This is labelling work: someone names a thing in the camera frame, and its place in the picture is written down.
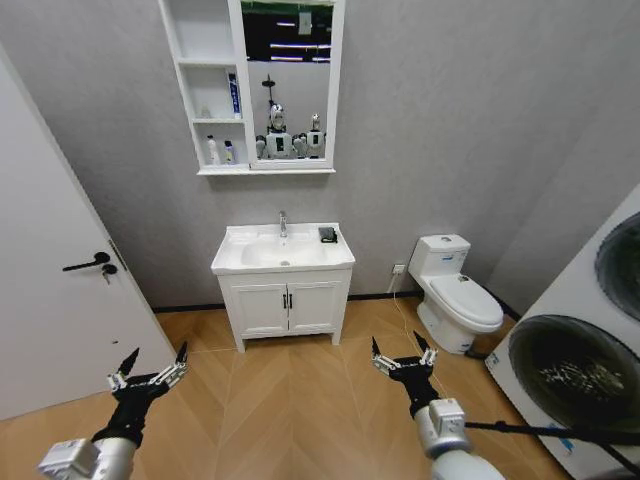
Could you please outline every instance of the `door handle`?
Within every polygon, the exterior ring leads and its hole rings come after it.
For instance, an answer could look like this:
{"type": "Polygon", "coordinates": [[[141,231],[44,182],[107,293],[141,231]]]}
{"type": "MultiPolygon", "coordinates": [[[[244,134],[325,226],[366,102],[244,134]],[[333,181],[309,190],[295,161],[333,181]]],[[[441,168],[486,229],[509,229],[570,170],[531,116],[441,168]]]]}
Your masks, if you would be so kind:
{"type": "Polygon", "coordinates": [[[102,265],[103,263],[107,263],[109,260],[111,260],[111,257],[109,256],[109,254],[105,252],[98,252],[93,256],[93,258],[94,258],[93,262],[81,263],[79,265],[71,265],[69,267],[64,267],[62,271],[70,272],[71,270],[80,270],[81,268],[95,267],[97,265],[102,265]]]}

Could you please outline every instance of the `dryer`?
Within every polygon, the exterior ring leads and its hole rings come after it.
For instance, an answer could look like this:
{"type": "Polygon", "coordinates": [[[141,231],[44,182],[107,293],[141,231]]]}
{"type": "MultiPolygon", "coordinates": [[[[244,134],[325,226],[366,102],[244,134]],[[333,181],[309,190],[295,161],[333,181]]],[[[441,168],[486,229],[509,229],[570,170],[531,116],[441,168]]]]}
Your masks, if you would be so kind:
{"type": "MultiPolygon", "coordinates": [[[[486,364],[533,426],[640,431],[640,186],[486,364]]],[[[576,479],[626,478],[600,447],[540,437],[576,479]]],[[[640,465],[640,447],[616,447],[640,465]]]]}

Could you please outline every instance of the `bathroom sink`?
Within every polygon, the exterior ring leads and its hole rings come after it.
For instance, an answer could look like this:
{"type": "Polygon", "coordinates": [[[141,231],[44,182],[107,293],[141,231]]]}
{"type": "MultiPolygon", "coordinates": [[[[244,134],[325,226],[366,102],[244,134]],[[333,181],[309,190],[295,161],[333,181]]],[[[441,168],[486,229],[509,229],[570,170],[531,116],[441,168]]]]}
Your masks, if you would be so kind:
{"type": "Polygon", "coordinates": [[[337,223],[227,227],[211,269],[216,275],[351,268],[355,259],[337,223]],[[322,243],[318,227],[333,227],[338,243],[322,243]]]}

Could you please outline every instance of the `vanity cabinet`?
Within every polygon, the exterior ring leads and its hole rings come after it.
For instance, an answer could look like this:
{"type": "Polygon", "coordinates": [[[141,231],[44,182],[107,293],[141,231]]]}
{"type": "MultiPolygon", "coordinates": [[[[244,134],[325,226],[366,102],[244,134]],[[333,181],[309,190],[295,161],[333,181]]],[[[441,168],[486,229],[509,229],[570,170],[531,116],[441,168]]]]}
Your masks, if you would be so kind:
{"type": "Polygon", "coordinates": [[[238,350],[244,340],[329,333],[340,342],[351,269],[218,276],[238,350]]]}
{"type": "Polygon", "coordinates": [[[242,335],[284,335],[289,330],[286,284],[237,285],[231,287],[231,301],[242,335]]]}

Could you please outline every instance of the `washing machine door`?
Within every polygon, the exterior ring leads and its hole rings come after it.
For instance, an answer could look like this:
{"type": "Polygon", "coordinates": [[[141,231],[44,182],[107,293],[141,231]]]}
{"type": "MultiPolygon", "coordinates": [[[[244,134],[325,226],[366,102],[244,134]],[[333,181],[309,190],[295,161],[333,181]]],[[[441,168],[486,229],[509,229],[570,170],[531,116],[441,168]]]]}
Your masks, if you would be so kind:
{"type": "Polygon", "coordinates": [[[640,213],[607,235],[598,250],[595,269],[609,300],[640,320],[640,213]]]}
{"type": "Polygon", "coordinates": [[[563,426],[640,431],[640,360],[604,330],[530,317],[511,334],[509,357],[527,394],[563,426]]]}

